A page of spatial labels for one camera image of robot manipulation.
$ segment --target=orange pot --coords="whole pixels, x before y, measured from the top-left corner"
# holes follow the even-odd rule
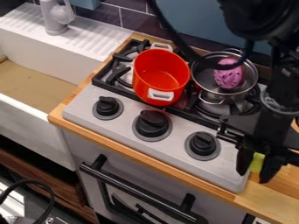
[[[150,104],[165,106],[176,102],[190,77],[187,63],[168,50],[149,49],[134,61],[133,88]]]

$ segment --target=stovetop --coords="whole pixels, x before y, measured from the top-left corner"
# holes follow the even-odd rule
[[[251,93],[252,96],[246,101],[246,105],[238,103],[233,106],[222,105],[222,108],[205,108],[207,105],[204,107],[200,105],[198,94],[190,82],[177,103],[169,107],[148,105],[140,100],[132,89],[133,74],[130,67],[137,53],[149,47],[148,40],[130,41],[99,71],[93,78],[92,84],[89,84],[66,106],[63,117],[215,185],[235,193],[241,192],[249,172],[241,177],[235,171],[238,151],[233,144],[216,138],[219,127],[218,117],[224,111],[228,111],[226,113],[229,114],[254,113],[259,109],[255,96],[259,93],[259,89],[254,90],[257,93]],[[101,119],[102,117],[97,115],[96,105],[101,96],[116,99],[121,105],[120,112],[110,117],[111,120]],[[162,138],[148,139],[136,134],[136,121],[144,110],[159,111],[167,117],[170,123],[167,135],[164,134]],[[212,155],[203,157],[194,155],[190,141],[194,133],[198,132],[212,137],[216,149]]]

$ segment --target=tile wall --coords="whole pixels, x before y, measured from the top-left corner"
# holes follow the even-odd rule
[[[33,4],[39,4],[39,0],[26,1]],[[146,0],[102,0],[101,5],[95,10],[74,6],[74,11],[78,16],[117,25],[159,38],[169,39],[166,30],[160,25],[156,16],[147,5]],[[222,51],[226,48],[233,47],[186,34],[181,34],[181,36],[188,45],[196,46],[208,51]],[[269,57],[261,53],[256,53],[252,57],[252,61],[268,65]]]

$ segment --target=yellow tag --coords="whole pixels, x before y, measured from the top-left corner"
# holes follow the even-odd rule
[[[251,162],[249,168],[251,172],[260,173],[262,165],[264,163],[265,155],[255,152],[254,159]]]

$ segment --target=oven handle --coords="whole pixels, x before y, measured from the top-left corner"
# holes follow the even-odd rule
[[[203,216],[199,214],[188,214],[191,212],[191,205],[195,200],[195,197],[193,195],[187,194],[182,203],[181,209],[175,208],[171,205],[173,203],[169,202],[168,200],[163,199],[152,192],[148,192],[147,190],[144,190],[139,186],[129,183],[122,178],[116,177],[112,173],[102,170],[101,167],[106,163],[107,160],[108,159],[106,156],[100,154],[92,165],[88,165],[86,163],[80,164],[80,171],[85,172],[86,174],[98,179],[105,184],[111,185],[130,195],[133,195],[136,198],[143,200],[162,211],[166,211],[168,215],[174,218],[178,217],[179,219],[188,221],[188,223],[208,224],[207,219]],[[186,201],[191,202],[191,205],[186,205]]]

